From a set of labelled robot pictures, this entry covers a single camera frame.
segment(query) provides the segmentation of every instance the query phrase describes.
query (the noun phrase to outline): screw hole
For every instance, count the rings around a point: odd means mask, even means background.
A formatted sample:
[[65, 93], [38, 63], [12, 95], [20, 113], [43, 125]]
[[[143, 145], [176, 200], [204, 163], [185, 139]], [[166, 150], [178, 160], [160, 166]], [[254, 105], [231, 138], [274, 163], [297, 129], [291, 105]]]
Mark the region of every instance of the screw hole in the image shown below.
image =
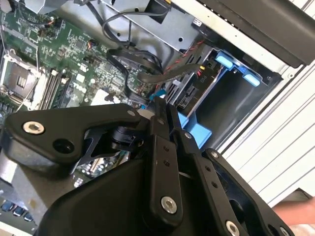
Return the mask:
[[167, 166], [167, 167], [169, 167], [169, 166], [171, 165], [167, 160], [164, 160], [163, 163], [164, 163], [164, 165]]
[[53, 142], [53, 147], [57, 152], [70, 154], [74, 151], [74, 145], [68, 139], [57, 139]]
[[214, 186], [215, 188], [218, 188], [218, 185], [216, 183], [214, 183], [213, 181], [211, 182], [212, 186]]

